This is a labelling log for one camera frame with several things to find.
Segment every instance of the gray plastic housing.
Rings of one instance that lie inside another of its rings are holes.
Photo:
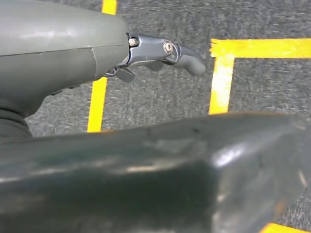
[[[0,109],[28,117],[48,95],[100,79],[128,55],[128,31],[118,16],[2,0]]]

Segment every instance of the metal bracket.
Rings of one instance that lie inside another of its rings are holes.
[[[124,61],[107,72],[106,77],[119,77],[124,82],[131,82],[134,74],[128,67],[146,66],[150,70],[159,71],[164,64],[184,68],[192,75],[205,71],[204,60],[196,51],[173,43],[162,37],[128,34],[129,53]]]

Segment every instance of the gray carpet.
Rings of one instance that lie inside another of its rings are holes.
[[[57,0],[100,11],[100,0]],[[165,36],[193,47],[205,58],[208,71],[192,77],[165,68],[159,73],[133,70],[131,84],[109,81],[103,129],[156,124],[208,113],[214,59],[211,38],[311,37],[311,2],[278,0],[119,0],[118,13],[134,32]],[[238,59],[230,110],[270,110],[309,118],[310,60]],[[91,85],[47,98],[29,117],[34,135],[85,131]],[[311,191],[306,190],[278,223],[311,231]]]

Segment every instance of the yellow tape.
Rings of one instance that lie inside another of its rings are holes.
[[[262,231],[260,231],[260,233],[307,233],[307,232],[270,223],[267,225],[266,227],[263,228]]]
[[[232,54],[236,58],[311,58],[311,38],[217,40],[211,39],[212,57]]]
[[[102,12],[115,15],[117,11],[116,0],[103,0]],[[103,77],[93,82],[91,96],[90,112],[88,117],[88,132],[100,132],[102,128],[103,108],[105,105],[107,78]]]
[[[215,59],[211,81],[210,115],[228,111],[233,66],[233,55],[227,54]]]
[[[229,109],[233,58],[311,58],[311,38],[303,39],[211,39],[211,55],[216,57],[209,114]]]

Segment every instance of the hex bolt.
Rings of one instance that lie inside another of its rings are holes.
[[[171,41],[166,40],[163,43],[163,49],[167,54],[171,54],[173,52],[173,45]]]
[[[137,45],[138,45],[138,40],[137,39],[136,39],[136,38],[130,38],[129,40],[128,40],[128,44],[131,46],[131,47],[134,47],[134,46],[137,46]]]

